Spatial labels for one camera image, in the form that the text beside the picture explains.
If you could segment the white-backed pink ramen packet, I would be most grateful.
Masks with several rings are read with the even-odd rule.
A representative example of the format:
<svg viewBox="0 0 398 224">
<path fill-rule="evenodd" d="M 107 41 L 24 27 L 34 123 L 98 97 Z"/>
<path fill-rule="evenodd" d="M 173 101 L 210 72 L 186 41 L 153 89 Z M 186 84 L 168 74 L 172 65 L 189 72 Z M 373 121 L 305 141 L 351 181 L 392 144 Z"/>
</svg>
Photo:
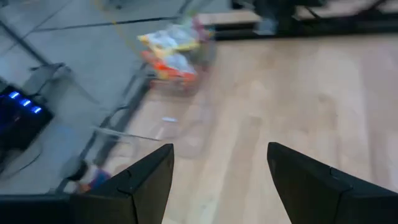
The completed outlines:
<svg viewBox="0 0 398 224">
<path fill-rule="evenodd" d="M 165 29 L 139 35 L 137 39 L 158 57 L 188 52 L 200 45 L 191 24 L 170 24 Z"/>
</svg>

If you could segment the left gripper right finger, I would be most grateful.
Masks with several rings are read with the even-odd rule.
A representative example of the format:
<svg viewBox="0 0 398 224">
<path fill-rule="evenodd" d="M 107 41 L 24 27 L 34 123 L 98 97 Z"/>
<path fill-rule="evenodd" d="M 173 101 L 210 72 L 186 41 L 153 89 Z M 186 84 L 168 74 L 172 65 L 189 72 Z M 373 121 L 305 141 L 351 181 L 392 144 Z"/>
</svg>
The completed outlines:
<svg viewBox="0 0 398 224">
<path fill-rule="evenodd" d="M 333 224 L 341 194 L 352 187 L 331 167 L 277 142 L 267 147 L 273 183 L 292 224 Z"/>
</svg>

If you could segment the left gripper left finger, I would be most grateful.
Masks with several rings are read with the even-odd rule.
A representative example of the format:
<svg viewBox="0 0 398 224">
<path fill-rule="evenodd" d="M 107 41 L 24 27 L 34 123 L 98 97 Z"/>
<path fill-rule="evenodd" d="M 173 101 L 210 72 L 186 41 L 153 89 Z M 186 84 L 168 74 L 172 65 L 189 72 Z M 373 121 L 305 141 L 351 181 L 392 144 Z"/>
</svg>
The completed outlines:
<svg viewBox="0 0 398 224">
<path fill-rule="evenodd" d="M 164 144 L 103 184 L 72 196 L 73 224 L 161 224 L 174 159 L 174 145 Z"/>
</svg>

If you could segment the orange ramen packet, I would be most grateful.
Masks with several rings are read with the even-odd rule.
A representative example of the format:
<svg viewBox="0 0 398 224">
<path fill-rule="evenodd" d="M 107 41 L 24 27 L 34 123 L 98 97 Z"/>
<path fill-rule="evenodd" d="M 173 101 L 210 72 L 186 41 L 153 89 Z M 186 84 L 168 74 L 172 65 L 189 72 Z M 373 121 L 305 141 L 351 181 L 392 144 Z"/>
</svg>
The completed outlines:
<svg viewBox="0 0 398 224">
<path fill-rule="evenodd" d="M 142 58 L 148 62 L 162 80 L 180 78 L 184 82 L 196 80 L 197 73 L 187 58 L 182 54 L 158 57 L 151 51 L 142 51 Z"/>
</svg>

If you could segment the green ramen packet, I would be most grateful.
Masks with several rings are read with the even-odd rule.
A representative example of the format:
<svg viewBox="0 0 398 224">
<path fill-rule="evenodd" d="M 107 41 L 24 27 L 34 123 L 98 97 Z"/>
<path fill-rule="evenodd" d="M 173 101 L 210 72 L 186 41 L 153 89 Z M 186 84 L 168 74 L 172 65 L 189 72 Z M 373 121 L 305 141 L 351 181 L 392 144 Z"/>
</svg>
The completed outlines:
<svg viewBox="0 0 398 224">
<path fill-rule="evenodd" d="M 199 42 L 207 42 L 214 38 L 214 30 L 211 27 L 205 26 L 198 17 L 190 17 L 190 23 Z"/>
</svg>

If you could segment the red blue ramen packet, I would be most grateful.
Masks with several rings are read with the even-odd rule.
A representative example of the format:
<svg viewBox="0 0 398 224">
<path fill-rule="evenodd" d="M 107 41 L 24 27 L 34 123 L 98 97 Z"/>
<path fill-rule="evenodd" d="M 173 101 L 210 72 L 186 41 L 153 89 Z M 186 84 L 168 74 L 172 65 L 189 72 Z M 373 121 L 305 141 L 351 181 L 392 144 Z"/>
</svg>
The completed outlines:
<svg viewBox="0 0 398 224">
<path fill-rule="evenodd" d="M 188 83 L 184 82 L 182 79 L 153 79 L 149 82 L 149 85 L 153 89 L 171 92 L 187 91 L 189 89 Z"/>
</svg>

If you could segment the clear plastic bin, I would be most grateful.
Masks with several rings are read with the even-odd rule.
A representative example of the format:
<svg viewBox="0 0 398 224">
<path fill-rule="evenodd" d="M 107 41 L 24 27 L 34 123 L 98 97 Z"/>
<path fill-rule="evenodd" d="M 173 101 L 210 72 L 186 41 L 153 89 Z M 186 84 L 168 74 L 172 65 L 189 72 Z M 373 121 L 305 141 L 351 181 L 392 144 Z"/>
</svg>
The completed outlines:
<svg viewBox="0 0 398 224">
<path fill-rule="evenodd" d="M 190 24 L 190 18 L 186 18 L 183 20 L 180 20 L 178 22 L 174 22 L 171 24 Z M 171 91 L 166 91 L 167 93 L 171 93 L 171 94 L 179 94 L 179 93 L 186 93 L 186 94 L 192 94 L 194 92 L 197 91 L 198 87 L 200 86 L 200 84 L 203 82 L 203 80 L 206 77 L 206 74 L 210 71 L 210 67 L 212 65 L 213 62 L 213 58 L 215 56 L 215 53 L 213 51 L 213 44 L 214 44 L 214 39 L 211 39 L 207 42 L 200 42 L 200 45 L 197 49 L 195 50 L 191 50 L 188 52 L 176 52 L 178 54 L 182 54 L 184 55 L 187 60 L 190 62 L 190 64 L 194 67 L 196 73 L 197 73 L 197 77 L 196 80 L 193 82 L 186 82 L 189 85 L 189 89 L 187 91 L 180 91 L 180 92 L 171 92 Z M 148 48 L 145 45 L 146 49 L 143 51 L 151 51 L 150 48 Z M 153 71 L 154 77 L 151 78 L 151 80 L 153 79 L 160 79 L 157 76 L 157 73 L 155 72 L 155 70 L 152 68 L 152 66 L 146 62 L 146 64 L 148 64 L 150 66 L 150 68 Z"/>
<path fill-rule="evenodd" d="M 132 144 L 138 145 L 139 139 L 145 139 L 148 141 L 160 141 L 158 138 L 150 138 L 145 136 L 138 136 L 122 131 L 118 131 L 115 128 L 110 128 L 107 125 L 101 126 L 93 126 L 93 134 L 89 138 L 89 141 L 86 143 L 85 147 L 79 152 L 77 155 L 69 158 L 66 163 L 64 163 L 61 169 L 61 176 L 63 177 L 59 186 L 54 189 L 55 193 L 62 193 L 65 191 L 67 185 L 72 182 L 71 177 L 75 173 L 77 173 L 80 165 L 84 163 L 89 164 L 92 163 L 96 166 L 102 166 L 106 158 L 109 156 L 111 152 L 111 148 L 116 145 L 116 143 L 121 144 Z M 95 151 L 95 158 L 90 161 L 86 160 L 87 155 L 92 150 L 93 147 L 96 147 L 96 142 L 99 140 L 99 148 Z"/>
<path fill-rule="evenodd" d="M 192 94 L 167 93 L 151 88 L 149 85 L 151 79 L 146 81 L 144 95 L 139 97 L 133 118 L 121 131 L 158 138 L 160 141 L 139 139 L 138 145 L 127 144 L 132 147 L 133 153 L 165 143 L 181 145 L 183 157 L 192 157 L 200 151 L 208 138 L 212 124 L 212 102 L 207 87 L 210 71 L 197 91 Z"/>
</svg>

